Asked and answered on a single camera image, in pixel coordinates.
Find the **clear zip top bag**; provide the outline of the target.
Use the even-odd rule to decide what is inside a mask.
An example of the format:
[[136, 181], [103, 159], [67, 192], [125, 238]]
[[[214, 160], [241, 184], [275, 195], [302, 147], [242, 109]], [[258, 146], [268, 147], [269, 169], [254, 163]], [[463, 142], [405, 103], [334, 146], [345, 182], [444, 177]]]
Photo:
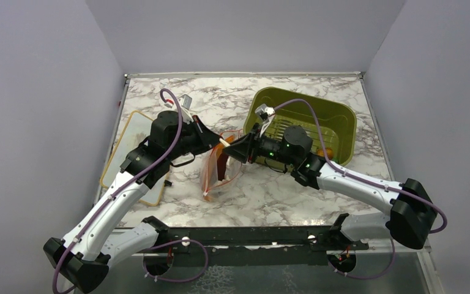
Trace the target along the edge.
[[243, 135], [242, 130], [229, 130], [220, 135], [220, 141], [207, 153], [201, 169], [201, 190], [207, 202], [214, 202], [227, 194], [242, 174], [242, 164], [223, 152], [225, 147]]

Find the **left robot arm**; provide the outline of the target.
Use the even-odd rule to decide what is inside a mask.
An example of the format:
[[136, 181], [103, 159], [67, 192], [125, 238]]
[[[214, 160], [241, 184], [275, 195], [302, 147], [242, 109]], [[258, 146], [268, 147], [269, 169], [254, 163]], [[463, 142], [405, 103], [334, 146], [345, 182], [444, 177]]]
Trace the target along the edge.
[[118, 238], [111, 233], [130, 207], [156, 186], [173, 160], [206, 153], [220, 143], [220, 135], [208, 129], [196, 115], [167, 110], [151, 122], [149, 135], [131, 150], [99, 202], [62, 238], [50, 238], [43, 251], [55, 272], [52, 290], [59, 293], [58, 277], [64, 276], [82, 293], [94, 291], [116, 262], [150, 248], [163, 250], [168, 235], [141, 224]]

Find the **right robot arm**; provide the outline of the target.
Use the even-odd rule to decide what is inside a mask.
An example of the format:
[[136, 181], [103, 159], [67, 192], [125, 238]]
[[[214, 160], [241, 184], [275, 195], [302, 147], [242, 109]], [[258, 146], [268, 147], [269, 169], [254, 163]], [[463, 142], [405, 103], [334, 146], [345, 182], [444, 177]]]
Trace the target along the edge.
[[243, 164], [259, 157], [274, 160], [291, 167], [291, 176], [302, 186], [343, 194], [378, 209], [340, 218], [328, 234], [336, 249], [360, 239], [394, 239], [410, 249], [424, 247], [438, 212], [420, 182], [409, 178], [399, 183], [353, 172], [312, 152], [312, 144], [300, 126], [287, 127], [276, 140], [262, 135], [255, 124], [223, 152]]

